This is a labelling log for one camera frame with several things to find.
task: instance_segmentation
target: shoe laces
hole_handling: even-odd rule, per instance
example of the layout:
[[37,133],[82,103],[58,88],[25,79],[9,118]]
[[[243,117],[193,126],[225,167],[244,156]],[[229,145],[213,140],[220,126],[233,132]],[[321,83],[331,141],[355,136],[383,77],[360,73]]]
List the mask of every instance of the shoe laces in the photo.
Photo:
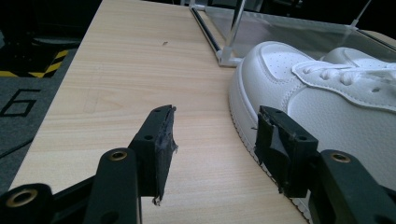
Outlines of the shoe laces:
[[352,85],[361,77],[380,79],[383,82],[396,86],[396,68],[364,68],[347,64],[332,64],[325,62],[310,63],[303,68],[305,74],[320,72],[323,80],[339,77],[339,81],[346,85]]

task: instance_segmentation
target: yellow and black tape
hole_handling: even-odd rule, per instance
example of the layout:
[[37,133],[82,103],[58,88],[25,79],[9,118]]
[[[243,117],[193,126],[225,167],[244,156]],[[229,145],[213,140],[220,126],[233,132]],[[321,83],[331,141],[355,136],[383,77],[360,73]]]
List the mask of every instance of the yellow and black tape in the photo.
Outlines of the yellow and black tape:
[[0,77],[53,77],[56,70],[61,66],[62,61],[67,55],[67,50],[60,51],[55,59],[53,60],[52,64],[49,66],[46,72],[44,73],[35,73],[35,72],[28,72],[28,73],[18,73],[12,71],[0,71]]

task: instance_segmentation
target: white sneaker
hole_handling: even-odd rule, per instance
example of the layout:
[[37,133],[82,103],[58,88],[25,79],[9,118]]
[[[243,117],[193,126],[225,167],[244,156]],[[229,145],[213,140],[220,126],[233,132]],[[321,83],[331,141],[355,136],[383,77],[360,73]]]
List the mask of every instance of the white sneaker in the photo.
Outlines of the white sneaker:
[[365,68],[395,68],[396,63],[386,63],[356,49],[337,48],[321,58],[323,62],[349,64]]
[[[264,42],[250,51],[233,75],[233,121],[258,161],[254,147],[259,107],[282,110],[318,139],[318,151],[352,154],[379,184],[396,189],[395,75],[395,69],[315,61],[291,46]],[[308,200],[293,202],[310,219]]]

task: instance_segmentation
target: carpet floor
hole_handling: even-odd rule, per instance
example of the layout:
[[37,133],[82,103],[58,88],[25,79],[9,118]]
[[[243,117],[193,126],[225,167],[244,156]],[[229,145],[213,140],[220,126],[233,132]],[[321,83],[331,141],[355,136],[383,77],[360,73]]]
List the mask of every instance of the carpet floor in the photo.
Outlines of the carpet floor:
[[9,190],[76,52],[64,51],[48,77],[0,76],[0,195]]

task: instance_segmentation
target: wooden table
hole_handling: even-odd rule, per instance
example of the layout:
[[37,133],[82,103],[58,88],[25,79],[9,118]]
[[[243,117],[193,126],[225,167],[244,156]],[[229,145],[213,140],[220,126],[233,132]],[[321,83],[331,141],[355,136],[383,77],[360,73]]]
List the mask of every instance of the wooden table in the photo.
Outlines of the wooden table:
[[187,7],[104,0],[11,187],[56,193],[94,175],[102,154],[171,104],[179,149],[162,206],[142,200],[144,223],[306,223],[238,137],[233,70],[218,66]]

